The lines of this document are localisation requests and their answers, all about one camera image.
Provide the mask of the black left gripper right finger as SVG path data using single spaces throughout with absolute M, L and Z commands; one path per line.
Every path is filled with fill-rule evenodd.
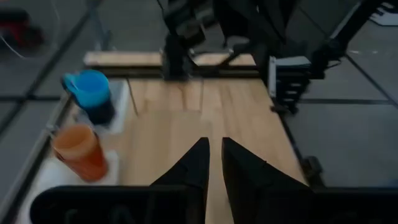
M 308 223 L 308 186 L 231 138 L 222 140 L 221 159 L 234 224 Z

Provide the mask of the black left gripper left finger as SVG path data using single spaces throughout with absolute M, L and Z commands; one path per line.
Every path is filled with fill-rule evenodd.
M 183 185 L 188 188 L 187 221 L 205 224 L 210 171 L 210 142 L 199 140 L 152 185 Z

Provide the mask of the orange faceted tumbler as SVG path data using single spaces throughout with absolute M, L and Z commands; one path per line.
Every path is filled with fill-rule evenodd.
M 94 146 L 89 152 L 76 159 L 67 159 L 58 152 L 55 155 L 58 160 L 86 182 L 98 181 L 108 172 L 108 163 L 98 138 L 95 138 Z

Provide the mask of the peach matte tumbler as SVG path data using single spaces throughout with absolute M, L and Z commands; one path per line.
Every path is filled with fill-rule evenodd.
M 83 157 L 93 150 L 95 144 L 95 134 L 86 124 L 63 128 L 52 139 L 52 147 L 66 159 Z

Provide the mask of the blue plastic mug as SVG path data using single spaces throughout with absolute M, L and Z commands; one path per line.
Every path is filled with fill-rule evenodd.
M 61 77 L 61 83 L 84 108 L 99 106 L 110 98 L 109 81 L 97 70 L 66 73 Z

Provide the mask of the black device grey top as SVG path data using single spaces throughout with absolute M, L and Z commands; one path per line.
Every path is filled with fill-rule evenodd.
M 305 56 L 269 57 L 267 89 L 274 104 L 271 111 L 278 114 L 298 111 L 297 103 L 310 83 L 307 77 L 310 65 Z

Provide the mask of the printed paper sheet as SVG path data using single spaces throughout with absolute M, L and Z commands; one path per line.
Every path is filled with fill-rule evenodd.
M 116 185 L 119 183 L 120 159 L 116 151 L 105 152 L 105 160 L 108 164 L 106 175 L 96 182 L 85 182 L 74 171 L 55 157 L 44 160 L 42 167 L 30 190 L 28 191 L 19 210 L 15 224 L 32 224 L 29 212 L 33 200 L 38 194 L 52 187 L 62 185 Z

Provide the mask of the grey metal desk foot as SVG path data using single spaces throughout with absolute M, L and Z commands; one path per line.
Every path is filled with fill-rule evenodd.
M 98 8 L 104 0 L 84 0 L 87 8 L 87 13 L 93 25 L 93 30 L 96 35 L 95 49 L 98 51 L 107 51 L 110 49 L 110 41 L 112 33 L 106 29 L 100 19 Z

